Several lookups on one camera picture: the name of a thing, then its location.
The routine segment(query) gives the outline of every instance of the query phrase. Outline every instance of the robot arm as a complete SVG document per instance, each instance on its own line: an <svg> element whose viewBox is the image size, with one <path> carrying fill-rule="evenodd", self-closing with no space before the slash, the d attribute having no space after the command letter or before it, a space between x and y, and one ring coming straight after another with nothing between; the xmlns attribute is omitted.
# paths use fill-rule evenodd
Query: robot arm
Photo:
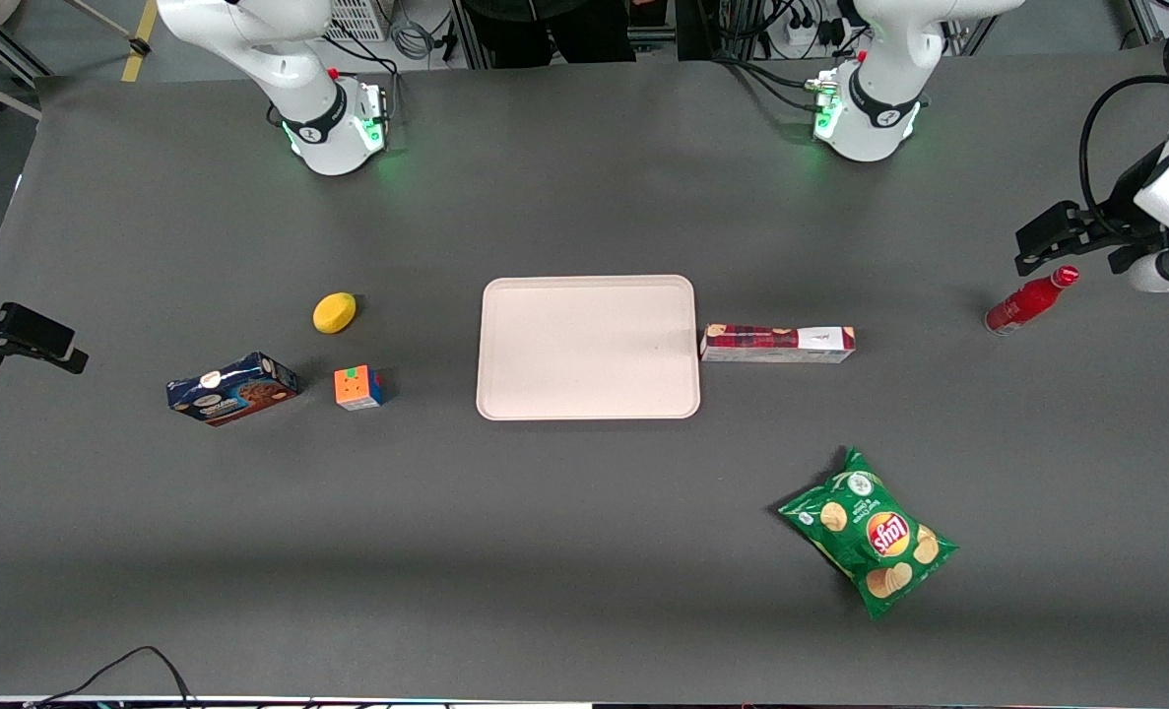
<svg viewBox="0 0 1169 709"><path fill-rule="evenodd" d="M158 0L181 41L238 67L283 117L291 148L319 174L345 174L383 146L376 85L328 72L305 41L326 34L328 0Z"/></svg>
<svg viewBox="0 0 1169 709"><path fill-rule="evenodd" d="M1071 201L1017 230L1017 273L1045 262L1116 246L1109 270L1143 292L1169 292L1169 138L1128 168L1098 207L1114 232Z"/></svg>
<svg viewBox="0 0 1169 709"><path fill-rule="evenodd" d="M817 100L828 114L814 135L851 160L891 157L912 134L921 109L918 98L942 58L936 23L988 18L1022 1L855 0L856 12L872 27L872 48L866 62L850 60L815 82L830 90Z"/></svg>

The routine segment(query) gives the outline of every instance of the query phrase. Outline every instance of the gray tabletop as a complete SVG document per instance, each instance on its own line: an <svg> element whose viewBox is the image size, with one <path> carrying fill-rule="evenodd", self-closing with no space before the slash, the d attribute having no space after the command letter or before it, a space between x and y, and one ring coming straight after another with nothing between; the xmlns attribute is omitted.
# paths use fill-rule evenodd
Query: gray tabletop
<svg viewBox="0 0 1169 709"><path fill-rule="evenodd" d="M1077 196L1085 110L1156 62L949 60L876 166L710 64L413 76L344 179L249 82L53 85L0 300L91 360L0 374L0 693L152 642L201 694L1169 705L1169 297L1093 256L1019 335L981 326L1012 230ZM1116 100L1098 188L1168 125L1167 89ZM684 422L485 422L482 291L549 273L683 273L699 324L859 352L707 364ZM332 291L365 310L318 335ZM166 409L253 349L312 387L223 430ZM389 406L333 403L361 362ZM766 512L841 445L962 547L877 623Z"/></svg>

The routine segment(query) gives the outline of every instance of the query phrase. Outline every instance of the bottle cap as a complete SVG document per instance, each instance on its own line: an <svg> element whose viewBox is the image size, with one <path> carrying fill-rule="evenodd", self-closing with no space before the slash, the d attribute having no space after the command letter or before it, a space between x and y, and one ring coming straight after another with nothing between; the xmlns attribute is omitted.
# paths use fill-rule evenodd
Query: bottle cap
<svg viewBox="0 0 1169 709"><path fill-rule="evenodd" d="M313 310L313 327L326 335L334 335L355 318L355 298L351 292L332 292L321 298Z"/></svg>
<svg viewBox="0 0 1169 709"><path fill-rule="evenodd" d="M1078 269L1074 266L1061 266L1053 271L1053 285L1057 287L1070 287L1078 283Z"/></svg>

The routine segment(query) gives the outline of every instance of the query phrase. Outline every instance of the yellow floor tape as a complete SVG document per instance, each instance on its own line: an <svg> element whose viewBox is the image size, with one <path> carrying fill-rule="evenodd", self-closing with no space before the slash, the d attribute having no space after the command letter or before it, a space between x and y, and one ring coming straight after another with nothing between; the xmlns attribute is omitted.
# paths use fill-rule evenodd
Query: yellow floor tape
<svg viewBox="0 0 1169 709"><path fill-rule="evenodd" d="M151 30L155 28L155 18L159 12L155 9L155 0L147 0L141 8L141 19L138 20L138 37L143 41L151 41ZM146 58L141 54L132 53L124 63L124 74L120 81L138 81L138 72L141 71L141 61Z"/></svg>

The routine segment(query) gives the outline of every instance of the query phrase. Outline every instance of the red bottle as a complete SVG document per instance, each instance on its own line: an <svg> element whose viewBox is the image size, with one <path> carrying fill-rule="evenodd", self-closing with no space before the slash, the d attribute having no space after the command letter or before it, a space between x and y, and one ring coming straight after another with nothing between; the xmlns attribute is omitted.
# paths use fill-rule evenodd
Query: red bottle
<svg viewBox="0 0 1169 709"><path fill-rule="evenodd" d="M1078 269L1074 266L1061 266L1051 277L1033 279L985 314L985 328L995 335L1008 335L1052 308L1061 291L1077 281Z"/></svg>

